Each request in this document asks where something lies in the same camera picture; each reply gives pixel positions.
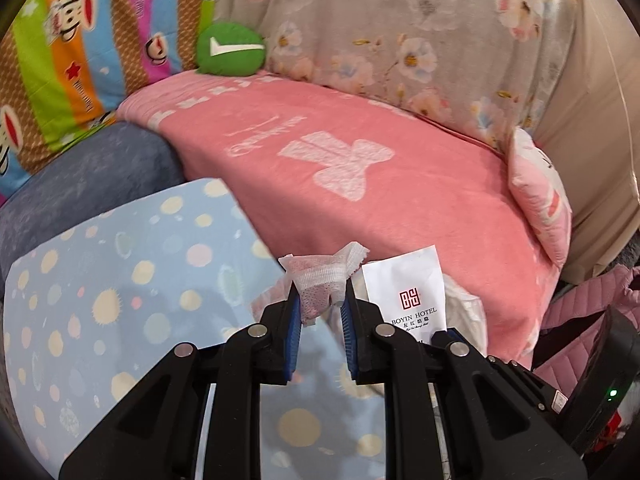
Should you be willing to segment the white hotel paper packet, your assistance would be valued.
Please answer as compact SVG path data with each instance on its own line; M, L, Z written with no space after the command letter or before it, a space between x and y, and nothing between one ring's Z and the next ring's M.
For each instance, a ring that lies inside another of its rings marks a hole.
M424 344L446 330L445 283L435 246L366 263L362 275L368 301L386 323Z

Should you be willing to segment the pink mesh sachet packet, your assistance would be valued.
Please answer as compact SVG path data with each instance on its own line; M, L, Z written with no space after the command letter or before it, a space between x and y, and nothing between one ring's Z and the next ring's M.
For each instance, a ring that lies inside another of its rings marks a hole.
M291 288L295 287L302 324L314 324L326 310L344 301L346 282L358 271L368 253L368 248L350 242L334 255L281 257L279 263L284 274L250 304L254 320L258 321L270 304L288 298Z

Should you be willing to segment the white trash bag bin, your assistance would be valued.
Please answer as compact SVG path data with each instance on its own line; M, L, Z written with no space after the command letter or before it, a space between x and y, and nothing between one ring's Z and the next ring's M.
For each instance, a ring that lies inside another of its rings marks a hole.
M446 320L482 356L488 353L488 326L482 300L444 274Z

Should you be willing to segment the pink quilted bag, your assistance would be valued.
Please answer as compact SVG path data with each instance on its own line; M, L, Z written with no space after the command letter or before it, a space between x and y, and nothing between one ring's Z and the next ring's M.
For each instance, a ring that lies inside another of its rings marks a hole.
M534 350L534 373L570 396L587 367L607 308L639 325L639 269L622 264L550 304Z

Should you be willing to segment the blue polka dot table cloth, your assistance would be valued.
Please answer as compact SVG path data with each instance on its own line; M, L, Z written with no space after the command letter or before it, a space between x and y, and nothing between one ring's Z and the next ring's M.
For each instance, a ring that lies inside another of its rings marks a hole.
M4 362L17 420L49 474L170 349L221 344L281 276L228 188L203 179L73 226L6 279ZM267 479L379 479L383 399L350 378L337 330L302 333L296 371L262 390Z

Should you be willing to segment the pink pillow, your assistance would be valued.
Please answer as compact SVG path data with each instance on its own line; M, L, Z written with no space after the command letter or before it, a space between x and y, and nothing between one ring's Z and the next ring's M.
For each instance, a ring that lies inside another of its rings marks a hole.
M509 188L551 262L562 269L570 250L572 208L560 174L522 128L510 136Z

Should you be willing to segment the pink towel blanket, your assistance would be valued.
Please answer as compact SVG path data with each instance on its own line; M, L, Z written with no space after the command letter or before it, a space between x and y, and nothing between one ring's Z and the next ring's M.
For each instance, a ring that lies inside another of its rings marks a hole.
M269 251L382 260L424 247L482 300L493 356L532 362L558 268L487 146L343 92L266 73L194 70L119 105L159 134L191 180L219 178Z

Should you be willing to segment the blue grey cushion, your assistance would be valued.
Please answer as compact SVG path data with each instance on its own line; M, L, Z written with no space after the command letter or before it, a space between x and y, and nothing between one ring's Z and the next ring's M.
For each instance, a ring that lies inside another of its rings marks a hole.
M115 122L32 176L1 207L1 278L50 238L138 198L186 180L158 134Z

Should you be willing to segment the grey floral quilt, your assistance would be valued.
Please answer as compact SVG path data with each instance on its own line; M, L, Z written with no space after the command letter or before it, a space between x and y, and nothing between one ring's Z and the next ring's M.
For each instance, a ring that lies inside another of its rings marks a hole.
M534 131L580 0L216 0L271 73L406 110L497 151Z

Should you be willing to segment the green checkmark cushion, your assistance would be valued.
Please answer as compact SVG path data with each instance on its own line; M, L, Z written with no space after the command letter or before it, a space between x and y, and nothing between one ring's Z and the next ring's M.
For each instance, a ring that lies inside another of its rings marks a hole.
M196 64L202 74L252 76L262 68L265 59L262 36L241 24L216 22L198 35Z

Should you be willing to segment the colourful monkey print bedsheet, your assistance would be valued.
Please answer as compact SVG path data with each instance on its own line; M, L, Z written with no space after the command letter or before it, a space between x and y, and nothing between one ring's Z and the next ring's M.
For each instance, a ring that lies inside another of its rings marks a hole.
M195 66L215 0L26 0L1 40L1 197Z

